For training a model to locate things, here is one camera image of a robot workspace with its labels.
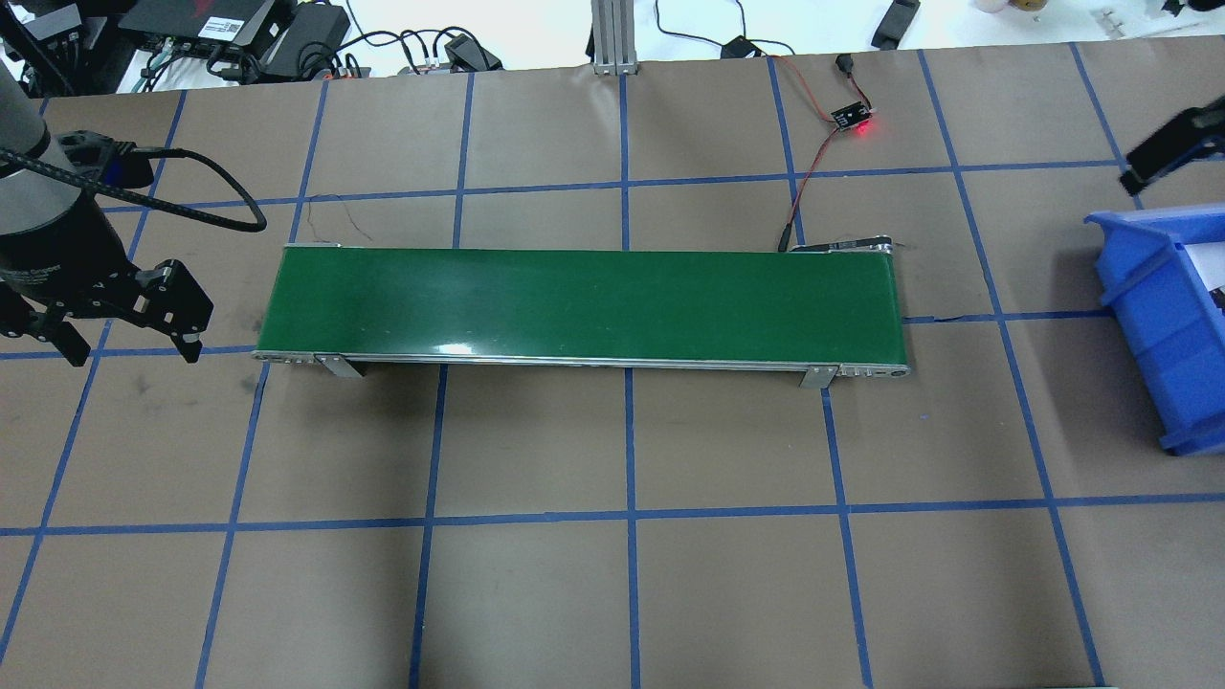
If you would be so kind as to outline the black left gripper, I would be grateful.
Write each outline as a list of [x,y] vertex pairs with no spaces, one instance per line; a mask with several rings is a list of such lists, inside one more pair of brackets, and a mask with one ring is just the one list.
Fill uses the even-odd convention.
[[196,365],[213,302],[179,260],[140,268],[98,196],[137,192],[163,151],[89,131],[2,143],[2,335],[47,341],[71,367],[89,345],[74,321],[115,319],[167,335]]

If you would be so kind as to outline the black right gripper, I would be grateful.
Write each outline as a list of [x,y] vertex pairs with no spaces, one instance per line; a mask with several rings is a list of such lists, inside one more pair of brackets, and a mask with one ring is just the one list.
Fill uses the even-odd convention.
[[1221,157],[1224,97],[1180,112],[1125,154],[1121,188],[1134,197],[1189,162]]

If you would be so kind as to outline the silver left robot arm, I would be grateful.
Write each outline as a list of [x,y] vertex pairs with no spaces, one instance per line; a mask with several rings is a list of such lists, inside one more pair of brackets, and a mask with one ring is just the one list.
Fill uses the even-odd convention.
[[209,297],[178,260],[135,265],[98,205],[98,185],[121,157],[121,145],[96,132],[53,135],[2,75],[2,336],[47,342],[83,367],[91,346],[74,321],[123,320],[167,335],[195,363]]

